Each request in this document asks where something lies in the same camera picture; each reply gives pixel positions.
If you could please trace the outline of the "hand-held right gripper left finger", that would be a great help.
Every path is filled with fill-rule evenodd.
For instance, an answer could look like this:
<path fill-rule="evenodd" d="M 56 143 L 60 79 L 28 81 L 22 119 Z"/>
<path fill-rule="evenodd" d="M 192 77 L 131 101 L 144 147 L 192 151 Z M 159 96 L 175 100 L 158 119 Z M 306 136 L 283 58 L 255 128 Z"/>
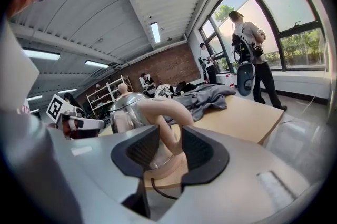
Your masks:
<path fill-rule="evenodd" d="M 55 159 L 75 198 L 82 223 L 152 223 L 144 185 L 144 169 L 127 150 L 158 138 L 156 126 L 98 138 L 67 140 L 49 128 Z"/>

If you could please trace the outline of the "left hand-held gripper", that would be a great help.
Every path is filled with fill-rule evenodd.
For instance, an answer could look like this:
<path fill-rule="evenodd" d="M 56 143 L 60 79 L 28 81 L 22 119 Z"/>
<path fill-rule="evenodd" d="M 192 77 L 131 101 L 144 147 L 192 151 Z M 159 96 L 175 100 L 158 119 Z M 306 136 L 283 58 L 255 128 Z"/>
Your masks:
<path fill-rule="evenodd" d="M 80 136 L 79 130 L 105 128 L 103 120 L 83 118 L 85 112 L 71 94 L 66 94 L 64 98 L 54 94 L 46 114 L 52 120 L 47 126 L 62 131 L 64 136 Z"/>

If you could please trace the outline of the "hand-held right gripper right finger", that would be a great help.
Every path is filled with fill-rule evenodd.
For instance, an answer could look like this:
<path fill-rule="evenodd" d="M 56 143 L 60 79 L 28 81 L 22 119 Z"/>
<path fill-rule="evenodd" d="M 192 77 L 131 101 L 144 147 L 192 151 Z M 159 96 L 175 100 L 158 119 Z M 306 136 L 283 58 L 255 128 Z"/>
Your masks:
<path fill-rule="evenodd" d="M 190 139 L 226 149 L 229 160 L 213 155 L 182 178 L 183 191 L 160 223 L 292 223 L 309 206 L 316 186 L 262 146 L 196 127 Z"/>

